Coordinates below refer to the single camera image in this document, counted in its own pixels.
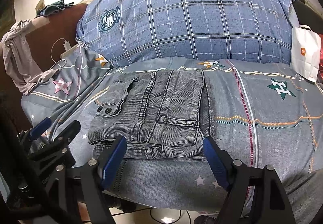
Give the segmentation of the grey denim pants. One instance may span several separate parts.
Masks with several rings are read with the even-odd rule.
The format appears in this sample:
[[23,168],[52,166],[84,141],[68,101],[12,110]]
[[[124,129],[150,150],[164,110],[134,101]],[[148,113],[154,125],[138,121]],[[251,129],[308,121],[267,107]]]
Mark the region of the grey denim pants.
[[124,73],[100,98],[88,142],[94,157],[124,137],[126,158],[202,161],[202,141],[212,129],[210,116],[203,71]]

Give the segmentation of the pink grey garment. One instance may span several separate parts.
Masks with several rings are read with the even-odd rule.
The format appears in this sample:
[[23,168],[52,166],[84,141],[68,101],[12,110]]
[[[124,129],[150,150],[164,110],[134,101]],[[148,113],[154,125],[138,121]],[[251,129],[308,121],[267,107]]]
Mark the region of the pink grey garment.
[[5,72],[24,95],[29,95],[36,86],[47,82],[59,71],[52,68],[43,72],[36,64],[26,39],[33,28],[32,20],[21,20],[1,40]]

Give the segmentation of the grey patterned bed sheet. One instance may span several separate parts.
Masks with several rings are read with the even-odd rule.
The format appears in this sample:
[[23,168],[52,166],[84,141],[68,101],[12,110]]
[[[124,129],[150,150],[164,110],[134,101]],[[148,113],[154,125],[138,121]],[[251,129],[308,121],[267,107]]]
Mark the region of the grey patterned bed sheet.
[[[231,157],[263,168],[271,164],[284,186],[322,169],[322,86],[303,79],[282,63],[202,61],[166,57],[113,67],[97,53],[78,47],[67,64],[21,100],[36,125],[52,125],[36,147],[55,140],[72,121],[81,131],[70,149],[78,166],[94,158],[90,124],[111,81],[124,73],[201,70],[210,95],[212,137]],[[110,195],[156,208],[219,211],[225,191],[206,158],[142,160],[124,157]]]

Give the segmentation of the brown wooden headboard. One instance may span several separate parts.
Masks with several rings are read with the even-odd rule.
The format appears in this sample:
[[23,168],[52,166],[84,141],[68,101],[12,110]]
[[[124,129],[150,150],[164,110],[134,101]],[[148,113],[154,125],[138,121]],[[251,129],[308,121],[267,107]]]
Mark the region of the brown wooden headboard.
[[[54,41],[65,38],[71,45],[76,44],[76,26],[85,13],[86,3],[76,4],[64,11],[48,17],[37,17],[32,19],[34,28],[26,35],[31,54],[36,64],[45,72],[54,64],[50,58],[50,49]],[[52,52],[54,60],[59,59],[64,52],[63,41],[54,46]],[[21,107],[22,94],[13,83],[13,80],[4,68],[3,53],[1,48],[1,92],[5,94],[5,102],[9,105],[14,122],[19,130],[28,129],[31,119],[25,115]]]

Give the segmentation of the dark teal cloth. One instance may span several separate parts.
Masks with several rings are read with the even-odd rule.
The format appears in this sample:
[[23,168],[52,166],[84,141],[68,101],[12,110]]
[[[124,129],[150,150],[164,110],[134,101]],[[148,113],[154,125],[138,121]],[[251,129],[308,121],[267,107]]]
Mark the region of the dark teal cloth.
[[38,9],[36,13],[36,17],[48,17],[50,15],[64,11],[66,8],[71,8],[73,5],[74,5],[73,2],[65,3],[64,0],[60,0],[50,5],[47,5],[42,9]]

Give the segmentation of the white paper shopping bag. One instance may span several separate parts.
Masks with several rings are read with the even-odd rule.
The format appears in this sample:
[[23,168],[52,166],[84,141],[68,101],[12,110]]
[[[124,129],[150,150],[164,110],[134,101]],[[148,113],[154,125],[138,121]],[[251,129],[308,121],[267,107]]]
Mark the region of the white paper shopping bag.
[[316,83],[321,51],[321,37],[307,25],[292,28],[290,68],[304,79]]

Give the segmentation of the blue plaid pillow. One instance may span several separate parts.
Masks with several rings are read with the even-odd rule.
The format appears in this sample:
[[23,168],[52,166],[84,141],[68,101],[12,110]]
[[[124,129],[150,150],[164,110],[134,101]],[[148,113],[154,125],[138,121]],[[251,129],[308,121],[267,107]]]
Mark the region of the blue plaid pillow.
[[294,0],[93,0],[76,40],[115,66],[164,57],[291,61]]

